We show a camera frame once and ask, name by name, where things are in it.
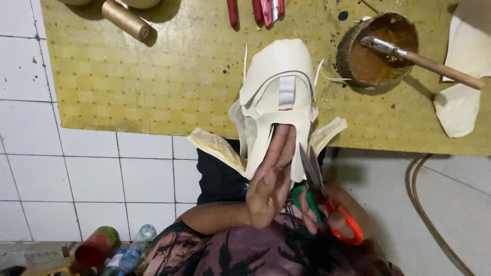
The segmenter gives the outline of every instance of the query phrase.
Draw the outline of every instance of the floor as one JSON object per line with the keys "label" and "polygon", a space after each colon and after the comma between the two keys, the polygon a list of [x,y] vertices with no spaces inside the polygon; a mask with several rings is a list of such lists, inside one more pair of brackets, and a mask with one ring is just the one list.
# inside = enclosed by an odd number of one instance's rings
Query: floor
{"label": "floor", "polygon": [[[0,52],[1,243],[82,241],[101,225],[130,241],[194,206],[200,174],[186,138],[60,127],[39,0],[2,1]],[[332,165],[388,260],[409,276],[461,275],[409,201],[406,172],[421,156],[340,149]],[[436,156],[418,175],[423,207],[476,275],[491,275],[490,170],[489,158]]]}

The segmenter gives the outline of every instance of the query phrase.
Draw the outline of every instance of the orange scissors handle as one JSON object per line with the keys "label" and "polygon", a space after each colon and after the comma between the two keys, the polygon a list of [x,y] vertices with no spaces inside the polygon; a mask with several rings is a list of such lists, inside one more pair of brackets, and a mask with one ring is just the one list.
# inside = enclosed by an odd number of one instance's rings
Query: orange scissors handle
{"label": "orange scissors handle", "polygon": [[344,218],[346,219],[346,223],[348,224],[348,226],[351,228],[351,230],[355,234],[355,237],[350,239],[350,238],[347,238],[347,237],[341,235],[338,231],[331,228],[331,232],[334,234],[334,236],[336,236],[342,242],[345,242],[347,244],[351,244],[351,245],[355,245],[355,246],[361,245],[361,242],[363,241],[363,234],[361,233],[360,226],[358,226],[358,224],[353,219],[353,217],[350,215],[350,213],[348,213],[342,206],[334,207],[334,205],[330,199],[326,199],[324,201],[324,205],[326,206],[329,214],[332,214],[334,211],[338,211],[341,214],[343,214]]}

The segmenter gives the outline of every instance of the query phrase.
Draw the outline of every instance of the water bottle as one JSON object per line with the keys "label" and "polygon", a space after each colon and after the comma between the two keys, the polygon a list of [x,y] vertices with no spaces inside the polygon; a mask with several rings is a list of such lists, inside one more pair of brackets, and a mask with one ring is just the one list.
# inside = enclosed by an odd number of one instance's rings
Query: water bottle
{"label": "water bottle", "polygon": [[138,231],[135,239],[130,244],[130,248],[128,248],[128,251],[126,251],[119,261],[119,275],[124,275],[135,268],[141,258],[141,251],[149,241],[155,238],[156,235],[157,232],[155,227],[150,224],[145,224],[140,228],[140,231]]}
{"label": "water bottle", "polygon": [[109,261],[108,266],[102,272],[102,276],[117,276],[119,269],[119,261],[123,257],[124,253],[126,253],[126,249],[120,249],[116,251],[116,254],[112,257],[111,261]]}

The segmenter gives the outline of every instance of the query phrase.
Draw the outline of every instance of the thread spool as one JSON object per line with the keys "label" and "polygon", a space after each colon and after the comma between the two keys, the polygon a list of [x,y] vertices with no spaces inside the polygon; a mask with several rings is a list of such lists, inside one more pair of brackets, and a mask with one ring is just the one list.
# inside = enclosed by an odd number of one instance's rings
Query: thread spool
{"label": "thread spool", "polygon": [[148,23],[114,0],[106,0],[104,2],[102,15],[139,41],[143,41],[150,32]]}
{"label": "thread spool", "polygon": [[75,5],[75,6],[86,5],[92,2],[92,0],[58,0],[58,1],[62,2],[63,4]]}
{"label": "thread spool", "polygon": [[121,0],[130,7],[148,9],[156,6],[161,0]]}

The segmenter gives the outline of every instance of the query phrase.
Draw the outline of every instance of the table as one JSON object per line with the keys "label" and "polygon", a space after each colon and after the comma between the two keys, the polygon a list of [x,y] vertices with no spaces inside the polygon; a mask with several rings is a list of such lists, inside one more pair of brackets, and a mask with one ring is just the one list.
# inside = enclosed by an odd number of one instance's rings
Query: table
{"label": "table", "polygon": [[[419,32],[420,53],[443,63],[452,0],[368,0],[380,11],[397,11]],[[337,44],[364,16],[375,12],[358,0],[285,0],[286,14],[267,30],[256,30],[252,4],[238,0],[240,25],[230,26],[225,0],[163,0],[135,10],[156,30],[144,44],[102,18],[101,0],[67,7],[41,0],[61,125],[67,128],[185,136],[196,127],[237,138],[228,109],[243,81],[247,63],[276,39],[300,38],[312,67],[323,58],[323,71],[336,77]],[[338,19],[342,11],[348,18]],[[389,91],[363,94],[320,79],[316,91],[318,120],[334,117],[348,128],[330,146],[491,155],[491,91],[481,94],[475,130],[449,138],[433,108],[435,93],[451,84],[414,67]]]}

